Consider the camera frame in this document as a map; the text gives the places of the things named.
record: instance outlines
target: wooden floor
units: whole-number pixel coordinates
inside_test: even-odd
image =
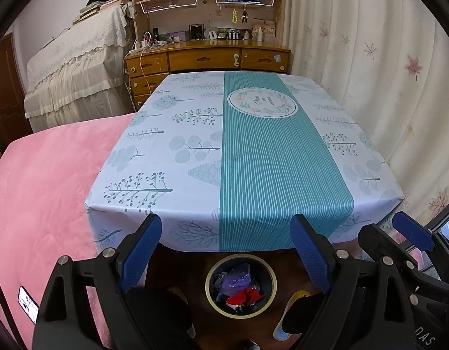
[[[192,310],[196,341],[203,350],[234,350],[242,339],[255,341],[262,350],[287,350],[297,340],[293,335],[284,342],[273,338],[287,301],[294,292],[318,291],[311,284],[294,249],[259,251],[252,254],[272,267],[277,278],[277,293],[272,305],[263,313],[247,320],[225,317],[215,311],[205,295],[205,278],[210,268],[230,253],[188,253],[158,245],[147,272],[146,285],[151,288],[178,286]]]

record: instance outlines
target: smartphone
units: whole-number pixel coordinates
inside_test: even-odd
[[[24,287],[20,286],[19,288],[19,305],[22,307],[24,312],[27,314],[29,319],[33,321],[33,323],[36,323],[36,317],[38,316],[38,305],[35,303],[35,300],[33,300],[28,292],[25,290]]]

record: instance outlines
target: brown wooden door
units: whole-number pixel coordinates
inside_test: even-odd
[[[15,66],[12,33],[0,42],[0,149],[32,133],[23,108],[24,93]]]

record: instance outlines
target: blue gripper pad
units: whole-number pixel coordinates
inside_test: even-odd
[[[312,284],[326,294],[331,290],[329,277],[330,267],[321,250],[316,245],[318,241],[316,241],[315,236],[319,235],[303,215],[295,215],[292,217],[289,224],[289,234],[309,274]]]
[[[122,265],[121,280],[119,287],[122,292],[127,293],[135,287],[144,272],[153,251],[161,238],[161,219],[157,215],[149,215],[135,232],[132,240],[132,249]]]
[[[420,251],[431,251],[435,247],[431,233],[404,212],[398,212],[393,216],[393,228],[410,240]]]

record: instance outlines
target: drawer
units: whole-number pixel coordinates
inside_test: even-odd
[[[171,71],[190,69],[239,69],[234,66],[234,54],[239,55],[239,49],[215,48],[178,50],[169,53]]]
[[[156,89],[157,86],[168,76],[168,73],[160,73],[156,75],[134,77],[131,79],[132,94],[134,96],[140,96],[141,94],[150,94]]]
[[[145,101],[147,101],[147,99],[150,97],[150,94],[147,95],[140,95],[140,96],[134,96],[134,105],[135,105],[135,110],[138,111],[142,105],[144,104]]]
[[[169,72],[168,58],[164,52],[160,54],[142,55],[142,58],[127,59],[126,64],[131,78],[143,76],[143,73],[150,75],[152,73]]]
[[[241,68],[256,71],[271,71],[286,73],[288,67],[289,53],[273,50],[242,49]]]

